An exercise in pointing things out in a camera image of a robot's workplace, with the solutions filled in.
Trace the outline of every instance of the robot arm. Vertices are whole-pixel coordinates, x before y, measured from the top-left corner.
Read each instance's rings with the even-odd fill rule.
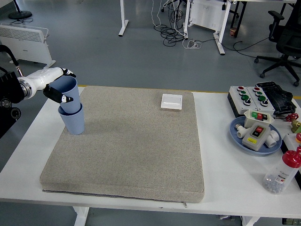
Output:
[[[4,72],[4,75],[0,76],[0,138],[21,116],[20,109],[13,107],[12,104],[33,97],[39,90],[43,90],[45,96],[58,103],[70,102],[73,98],[66,97],[49,84],[63,75],[75,77],[71,71],[60,67],[38,70],[25,77],[11,50],[7,46],[0,45],[0,52],[3,51],[12,58],[20,77],[17,77],[15,72],[8,72],[0,67]]]
[[[19,77],[18,80],[24,92],[24,99],[32,98],[37,91],[43,90],[45,96],[58,103],[72,101],[73,99],[71,97],[66,97],[49,85],[63,75],[75,77],[71,71],[60,67],[38,70],[26,77]]]

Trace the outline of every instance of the red bottle cap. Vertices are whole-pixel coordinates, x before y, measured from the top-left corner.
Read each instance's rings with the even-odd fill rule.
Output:
[[[283,162],[292,168],[299,168],[301,166],[301,147],[297,147],[297,151],[287,151],[282,156]]]

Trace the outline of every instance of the gray floor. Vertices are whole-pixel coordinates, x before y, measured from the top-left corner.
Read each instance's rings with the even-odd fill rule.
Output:
[[[254,86],[261,81],[274,81],[295,97],[301,96],[300,87],[294,87],[293,77],[284,68],[266,73],[271,65],[261,60],[243,56],[225,48],[221,56],[214,41],[204,42],[201,49],[184,49],[182,43],[165,47],[160,33],[153,29],[151,0],[125,0],[126,18],[130,20],[123,37],[119,0],[23,0],[18,1],[21,10],[31,11],[33,21],[29,26],[49,29],[47,43],[54,66],[72,70],[81,85],[139,87],[158,89],[182,89],[228,92],[231,85]],[[155,1],[158,11],[159,1]],[[268,37],[268,25],[272,22],[268,10],[280,11],[281,3],[247,4],[238,37],[229,35],[229,18],[223,45],[233,49],[248,47]],[[8,13],[12,4],[0,9],[0,23],[10,23]],[[287,7],[284,16],[292,9]],[[167,10],[160,13],[162,23],[168,25]],[[199,26],[188,29],[189,39],[212,39],[213,31]],[[256,56],[279,56],[275,44],[265,40],[242,53]],[[15,70],[5,54],[0,54],[0,65]],[[25,75],[41,69],[43,64],[19,61]],[[0,139],[0,170],[5,166],[15,147],[46,101],[38,93],[32,99],[17,106],[22,111],[20,120]],[[76,214],[72,207],[44,206],[36,204],[0,202],[1,226],[73,225]],[[129,210],[90,209],[87,226],[96,225],[220,225],[212,215],[174,214]],[[256,226],[279,226],[279,218],[261,218]]]

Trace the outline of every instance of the plastic cup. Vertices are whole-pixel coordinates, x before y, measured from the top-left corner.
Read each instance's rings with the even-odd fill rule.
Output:
[[[58,112],[64,121],[67,130],[73,134],[78,135],[85,130],[85,120],[84,120],[84,107],[80,104],[80,110],[76,113],[69,114],[66,113],[61,106],[58,108]]]
[[[73,101],[68,103],[60,103],[60,106],[66,113],[75,113],[80,109],[79,88],[77,80],[72,76],[62,76],[50,83],[50,86],[60,91],[67,97],[72,97]]]

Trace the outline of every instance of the black chair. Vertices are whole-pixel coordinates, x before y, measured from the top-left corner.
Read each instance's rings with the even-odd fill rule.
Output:
[[[284,19],[281,14],[275,11],[269,11],[269,14],[274,17],[273,24],[269,26],[269,40],[277,43],[276,49],[282,53],[282,56],[280,58],[257,56],[254,60],[255,63],[258,63],[258,59],[276,62],[271,67],[265,69],[260,77],[264,78],[266,72],[276,67],[284,66],[296,79],[293,85],[298,86],[300,79],[292,66],[301,67],[301,64],[288,60],[288,58],[289,56],[296,59],[301,57],[301,0],[297,0],[285,26],[279,25],[279,22]]]

